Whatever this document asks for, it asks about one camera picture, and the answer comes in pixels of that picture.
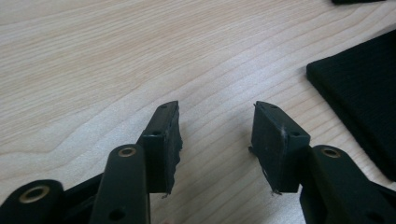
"black plastic part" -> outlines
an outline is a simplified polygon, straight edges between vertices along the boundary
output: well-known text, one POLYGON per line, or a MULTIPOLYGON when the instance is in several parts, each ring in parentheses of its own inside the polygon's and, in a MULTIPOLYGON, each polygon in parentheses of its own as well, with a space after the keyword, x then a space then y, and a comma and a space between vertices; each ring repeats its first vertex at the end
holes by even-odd
POLYGON ((64 192, 63 224, 89 222, 101 180, 102 174, 99 174, 64 192))
POLYGON ((393 209, 396 211, 396 192, 387 189, 381 185, 378 185, 374 182, 372 182, 373 186, 384 196, 385 200, 393 207, 393 209))
MULTIPOLYGON (((325 223, 396 223, 396 211, 344 151, 317 146, 309 152, 309 170, 327 208, 325 223)), ((312 208, 304 201, 302 206, 312 208)))
POLYGON ((37 180, 8 196, 0 208, 2 224, 59 223, 64 189, 55 180, 37 180))
POLYGON ((310 63, 306 74, 375 165, 396 181, 396 30, 310 63))
POLYGON ((177 101, 160 105, 137 141, 146 152, 148 191, 151 193, 170 194, 175 184, 174 174, 183 144, 178 116, 177 101))
POLYGON ((115 222, 150 223, 145 152, 139 145, 117 147, 108 156, 90 223, 115 222))
POLYGON ((306 156, 310 136, 282 109, 255 104, 251 152, 274 192, 297 192, 299 161, 306 156))

